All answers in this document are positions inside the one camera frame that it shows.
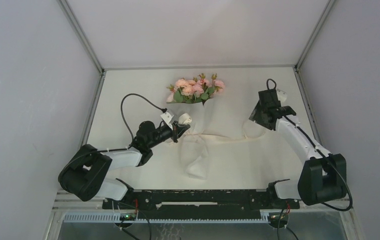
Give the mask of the translucent white wrapping paper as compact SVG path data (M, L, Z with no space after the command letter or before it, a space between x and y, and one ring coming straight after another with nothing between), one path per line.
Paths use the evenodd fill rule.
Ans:
M202 103L175 103L167 104L167 108L179 117L189 115L190 129L185 131L179 140L179 159L184 174L192 179L206 180L209 170L208 148L203 139L214 112L215 99Z

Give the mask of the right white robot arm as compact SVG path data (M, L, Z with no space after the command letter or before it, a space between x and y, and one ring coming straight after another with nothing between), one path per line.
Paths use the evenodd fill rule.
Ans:
M249 120L279 133L299 157L303 168L297 180L277 180L268 185L267 203L280 208L286 200L301 200L306 205L324 204L349 194L346 160L332 154L303 129L296 112L282 106L275 89L259 91Z

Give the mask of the pink fake flower stem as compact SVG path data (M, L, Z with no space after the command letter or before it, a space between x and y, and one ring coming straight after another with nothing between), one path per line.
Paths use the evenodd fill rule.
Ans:
M193 79L195 85L193 85L193 98L197 103L204 103L207 100L211 99L215 93L215 87L212 83L212 80L209 80L204 73L198 75Z
M174 84L167 86L170 92L166 98L166 103L187 103L193 104L196 100L195 86L197 81L191 79L178 79Z
M211 86L209 87L209 96L213 97L214 95L221 94L225 89L225 83L222 80L218 79L217 74L211 76Z

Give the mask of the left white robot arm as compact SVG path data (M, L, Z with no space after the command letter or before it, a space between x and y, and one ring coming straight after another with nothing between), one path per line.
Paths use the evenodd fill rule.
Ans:
M109 171L124 167L141 167L153 156L152 149L167 141L177 142L190 125L174 121L155 127L144 121L127 148L98 150L90 144L80 147L61 170L58 182L63 190L86 202L94 197L112 199L121 208L134 202L131 186L120 179L107 178Z

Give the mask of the cream printed ribbon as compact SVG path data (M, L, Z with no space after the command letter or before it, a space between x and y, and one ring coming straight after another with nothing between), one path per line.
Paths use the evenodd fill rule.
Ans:
M177 121L180 124L188 124L191 127L193 127L192 118L189 114L184 113L180 116L175 115L175 121ZM232 138L224 135L219 134L213 134L213 133L204 133L204 132L194 132L194 130L187 130L184 133L184 136L198 136L198 137L204 137L209 140L213 140L219 143L235 143L235 142L244 142L244 141L253 141L261 138L266 133L266 128L260 127L258 125L255 125L255 123L247 120L243 123L241 130L243 132L243 136L241 138Z

